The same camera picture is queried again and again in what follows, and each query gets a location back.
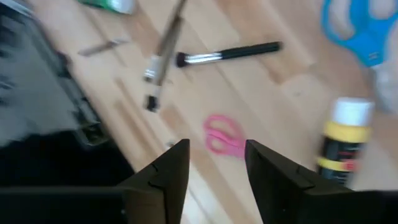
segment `metal tool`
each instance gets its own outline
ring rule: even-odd
[[[180,35],[183,19],[180,17],[186,0],[179,0],[169,24],[151,58],[150,67],[145,71],[144,79],[149,83],[149,94],[147,96],[146,109],[155,112],[159,107],[159,96],[162,85],[167,75],[170,59],[173,57],[175,44]]]
[[[85,50],[80,50],[78,52],[78,54],[80,54],[82,56],[85,56],[85,57],[90,57],[90,56],[92,56],[94,54],[100,53],[100,52],[102,52],[104,50],[112,49],[113,47],[116,47],[116,46],[119,46],[119,45],[125,44],[125,43],[128,43],[128,41],[124,40],[124,39],[117,38],[117,39],[114,39],[114,40],[110,40],[110,41],[108,41],[105,44],[101,44],[101,45],[97,45],[97,46],[94,46],[94,47],[90,47],[90,48],[85,49]]]
[[[218,60],[226,60],[232,58],[247,57],[257,54],[264,54],[279,51],[282,48],[281,42],[271,42],[265,44],[257,44],[246,47],[236,47],[233,49],[226,49],[219,52],[209,54],[189,55],[179,52],[176,56],[175,63],[178,68],[187,65],[195,65],[199,63],[215,62]]]
[[[214,128],[213,123],[221,122],[228,125],[234,133],[233,136],[223,132],[220,129]],[[212,115],[204,123],[203,128],[206,132],[206,147],[216,153],[221,155],[229,155],[244,159],[244,145],[245,138],[241,128],[235,123],[235,121],[225,115]],[[221,143],[222,147],[214,147],[214,142]]]
[[[350,39],[343,40],[330,25],[330,5],[331,0],[325,0],[321,23],[326,36],[358,57],[369,69],[380,106],[388,112],[398,113],[398,80],[394,80],[385,63],[385,46],[391,27],[398,19],[398,11],[388,19],[375,19],[370,15],[369,0],[351,0],[349,18],[355,33]]]

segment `yellow paint bottle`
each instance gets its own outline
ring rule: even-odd
[[[356,170],[358,153],[369,139],[374,103],[363,98],[339,98],[326,123],[317,159],[318,173],[346,185]]]

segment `wooden table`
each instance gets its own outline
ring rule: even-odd
[[[159,113],[143,110],[142,75],[175,0],[139,0],[133,16],[75,0],[30,0],[56,46],[72,59],[75,78],[135,170],[167,142],[191,139],[190,182],[183,223],[261,223],[243,161],[204,147],[203,121],[225,114],[247,138],[314,168],[322,126],[338,96],[369,96],[361,68],[331,44],[319,25],[321,0],[191,0],[178,49],[200,53],[281,40],[270,55],[172,67]],[[391,40],[397,40],[394,31]],[[113,38],[131,43],[90,58],[81,49]],[[393,48],[391,61],[398,53]],[[354,189],[398,188],[398,121],[377,113]]]

